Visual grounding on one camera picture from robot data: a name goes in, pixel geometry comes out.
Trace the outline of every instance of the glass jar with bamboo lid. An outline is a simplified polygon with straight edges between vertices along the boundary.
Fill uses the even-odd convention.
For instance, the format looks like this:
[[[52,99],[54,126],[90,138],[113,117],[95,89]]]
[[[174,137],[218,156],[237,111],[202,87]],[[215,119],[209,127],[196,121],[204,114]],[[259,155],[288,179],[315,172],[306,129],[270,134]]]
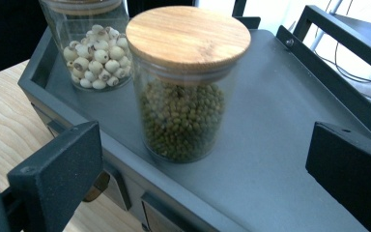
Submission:
[[[215,145],[249,31],[231,16],[164,7],[127,28],[144,143],[174,162],[203,158]]]
[[[131,79],[126,39],[128,13],[122,0],[40,0],[71,83],[107,91]]]

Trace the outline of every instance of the wooden table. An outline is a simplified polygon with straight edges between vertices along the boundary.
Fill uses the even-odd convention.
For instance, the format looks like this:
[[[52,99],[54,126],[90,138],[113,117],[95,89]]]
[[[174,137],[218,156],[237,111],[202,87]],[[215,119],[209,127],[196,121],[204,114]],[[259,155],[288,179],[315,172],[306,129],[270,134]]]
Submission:
[[[53,137],[18,87],[27,61],[0,72],[0,191],[6,174]],[[81,203],[65,231],[143,231],[141,223],[101,195]]]

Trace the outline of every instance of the jar lid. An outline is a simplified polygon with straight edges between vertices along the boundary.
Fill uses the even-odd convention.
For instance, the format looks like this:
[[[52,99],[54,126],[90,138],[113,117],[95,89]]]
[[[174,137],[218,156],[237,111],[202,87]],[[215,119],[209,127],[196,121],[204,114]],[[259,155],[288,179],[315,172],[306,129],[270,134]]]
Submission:
[[[209,71],[235,63],[248,49],[248,29],[231,16],[175,6],[135,16],[126,29],[132,53],[166,69]]]
[[[122,4],[122,0],[42,0],[53,11],[65,15],[99,15],[110,12]]]

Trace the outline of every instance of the bamboo lid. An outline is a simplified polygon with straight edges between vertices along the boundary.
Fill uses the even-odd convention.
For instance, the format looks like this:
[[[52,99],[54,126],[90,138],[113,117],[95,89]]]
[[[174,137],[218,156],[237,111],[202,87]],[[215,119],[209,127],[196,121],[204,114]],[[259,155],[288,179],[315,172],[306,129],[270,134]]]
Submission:
[[[246,27],[231,16],[195,7],[138,14],[126,29],[132,53],[168,69],[208,71],[236,62],[248,49]]]

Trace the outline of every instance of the dark gray tray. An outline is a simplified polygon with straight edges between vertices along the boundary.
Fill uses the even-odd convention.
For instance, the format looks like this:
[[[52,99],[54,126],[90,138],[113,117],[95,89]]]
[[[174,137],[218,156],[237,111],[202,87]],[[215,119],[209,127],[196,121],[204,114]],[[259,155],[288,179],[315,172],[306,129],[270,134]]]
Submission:
[[[371,131],[272,33],[251,36],[217,143],[193,163],[152,159],[132,83],[105,93],[73,88],[44,36],[19,85],[63,125],[98,120],[112,165],[124,163],[124,172],[135,173],[131,178],[146,177],[224,231],[366,231],[307,173],[305,162],[315,121],[369,138]]]

